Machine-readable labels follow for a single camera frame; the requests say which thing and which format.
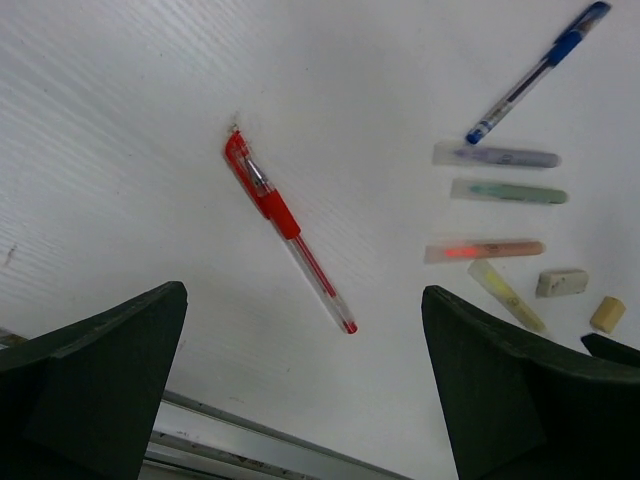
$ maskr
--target eraser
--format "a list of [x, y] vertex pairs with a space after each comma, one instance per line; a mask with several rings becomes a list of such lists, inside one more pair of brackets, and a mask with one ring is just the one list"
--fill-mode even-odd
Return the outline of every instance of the eraser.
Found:
[[546, 270], [538, 279], [537, 297], [560, 297], [575, 295], [587, 289], [589, 274], [577, 268]]
[[617, 298], [604, 297], [604, 300], [591, 317], [591, 326], [604, 333], [611, 333], [624, 315], [627, 307]]

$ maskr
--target transparent pen barrel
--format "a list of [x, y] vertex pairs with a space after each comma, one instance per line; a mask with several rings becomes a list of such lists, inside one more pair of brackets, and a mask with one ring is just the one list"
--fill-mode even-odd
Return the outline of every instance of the transparent pen barrel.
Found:
[[351, 311], [320, 267], [320, 264], [302, 238], [302, 235], [288, 240], [287, 245], [336, 323], [345, 332], [355, 333], [357, 327]]

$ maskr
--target pen grip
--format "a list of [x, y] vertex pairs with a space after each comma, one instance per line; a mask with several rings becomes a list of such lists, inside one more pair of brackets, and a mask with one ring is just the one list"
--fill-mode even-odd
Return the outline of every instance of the pen grip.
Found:
[[293, 215], [277, 190], [268, 193], [262, 197], [261, 200], [269, 218], [286, 240], [291, 240], [300, 235], [298, 222], [293, 218]]

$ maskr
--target marker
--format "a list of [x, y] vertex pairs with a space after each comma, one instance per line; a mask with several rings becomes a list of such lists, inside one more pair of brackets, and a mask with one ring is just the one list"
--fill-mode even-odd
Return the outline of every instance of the marker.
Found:
[[474, 147], [462, 142], [439, 142], [433, 147], [436, 165], [489, 165], [527, 168], [554, 168], [560, 157], [554, 153], [500, 147]]
[[563, 190], [461, 178], [453, 181], [451, 197], [540, 204], [566, 203], [569, 198]]
[[486, 260], [476, 260], [467, 270], [491, 296], [498, 300], [522, 325], [537, 333], [545, 334], [547, 327], [525, 301], [511, 288], [504, 278]]
[[526, 257], [544, 253], [544, 243], [532, 240], [498, 240], [495, 242], [457, 243], [428, 246], [427, 263], [477, 260], [479, 258]]

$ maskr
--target purple marker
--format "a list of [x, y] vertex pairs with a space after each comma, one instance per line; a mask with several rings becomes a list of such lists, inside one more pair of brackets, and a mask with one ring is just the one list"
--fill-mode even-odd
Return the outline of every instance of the purple marker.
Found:
[[554, 168], [560, 157], [554, 153], [534, 150], [514, 150], [498, 147], [462, 146], [460, 142], [440, 142], [433, 151], [436, 164], [507, 165], [511, 167]]

